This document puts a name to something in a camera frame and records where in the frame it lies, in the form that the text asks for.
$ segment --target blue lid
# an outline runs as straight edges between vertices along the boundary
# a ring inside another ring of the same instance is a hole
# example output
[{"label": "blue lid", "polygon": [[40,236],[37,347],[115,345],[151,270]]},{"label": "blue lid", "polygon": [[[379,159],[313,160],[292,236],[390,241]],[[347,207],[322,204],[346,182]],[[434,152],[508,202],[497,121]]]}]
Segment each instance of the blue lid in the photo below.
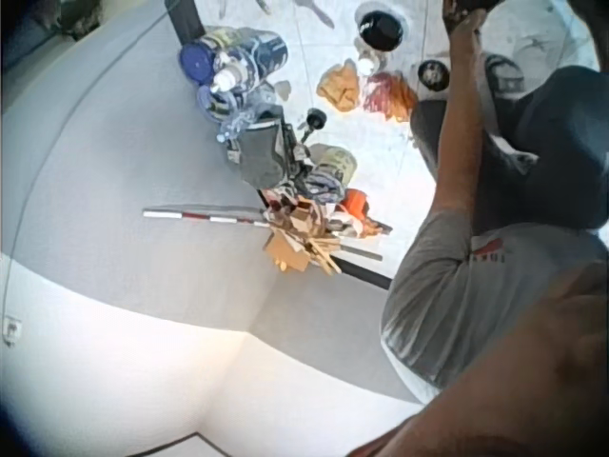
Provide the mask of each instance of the blue lid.
[{"label": "blue lid", "polygon": [[188,43],[180,50],[180,65],[185,75],[200,85],[213,80],[215,53],[202,43]]}]

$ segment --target man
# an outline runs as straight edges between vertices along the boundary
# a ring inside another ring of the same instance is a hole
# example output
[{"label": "man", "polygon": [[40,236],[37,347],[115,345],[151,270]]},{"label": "man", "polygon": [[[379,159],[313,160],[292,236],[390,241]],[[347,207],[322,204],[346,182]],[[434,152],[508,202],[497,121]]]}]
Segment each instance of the man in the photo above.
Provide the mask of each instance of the man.
[{"label": "man", "polygon": [[[609,21],[603,2],[572,1],[584,20]],[[512,162],[482,128],[484,17],[450,35],[447,105],[413,114],[437,188],[383,314],[389,358],[431,403],[353,457],[609,455],[607,251],[587,231],[607,220],[609,76],[571,68],[518,102],[495,93],[502,134],[539,157]]]},{"label": "man", "polygon": [[[599,60],[608,70],[609,7],[600,0],[599,11],[607,19]],[[448,103],[419,103],[411,123],[437,187],[389,291],[382,334],[389,359],[423,403],[513,327],[560,273],[607,256],[587,229],[608,217],[609,74],[566,68],[518,102],[495,93],[500,127],[512,127],[502,132],[506,139],[539,157],[523,168],[483,131],[476,73],[484,17],[470,14],[450,35]]]}]

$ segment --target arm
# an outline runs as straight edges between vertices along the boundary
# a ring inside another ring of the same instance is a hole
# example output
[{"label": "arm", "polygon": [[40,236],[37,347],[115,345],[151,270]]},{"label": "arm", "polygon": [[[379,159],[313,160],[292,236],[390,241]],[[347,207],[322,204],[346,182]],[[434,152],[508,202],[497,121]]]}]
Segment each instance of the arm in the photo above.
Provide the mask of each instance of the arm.
[{"label": "arm", "polygon": [[474,213],[482,153],[483,120],[476,88],[480,54],[475,34],[485,14],[474,11],[450,36],[451,83],[440,136],[438,182],[431,212]]}]

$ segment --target black lid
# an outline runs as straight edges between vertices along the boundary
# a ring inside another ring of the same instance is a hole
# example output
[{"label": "black lid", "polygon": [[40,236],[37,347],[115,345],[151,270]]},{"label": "black lid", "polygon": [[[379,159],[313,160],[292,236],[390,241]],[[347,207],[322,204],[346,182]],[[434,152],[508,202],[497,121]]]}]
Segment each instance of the black lid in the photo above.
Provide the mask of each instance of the black lid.
[{"label": "black lid", "polygon": [[360,36],[372,49],[389,52],[402,42],[403,27],[388,12],[371,11],[360,23]]}]

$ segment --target hand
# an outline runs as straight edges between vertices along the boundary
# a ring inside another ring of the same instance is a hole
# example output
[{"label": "hand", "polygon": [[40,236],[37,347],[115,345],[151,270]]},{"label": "hand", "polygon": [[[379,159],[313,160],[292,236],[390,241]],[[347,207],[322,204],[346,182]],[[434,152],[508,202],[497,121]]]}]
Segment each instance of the hand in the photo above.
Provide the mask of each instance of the hand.
[{"label": "hand", "polygon": [[461,64],[474,67],[481,55],[478,30],[486,19],[486,11],[475,10],[465,17],[450,33],[450,60],[453,67]]}]

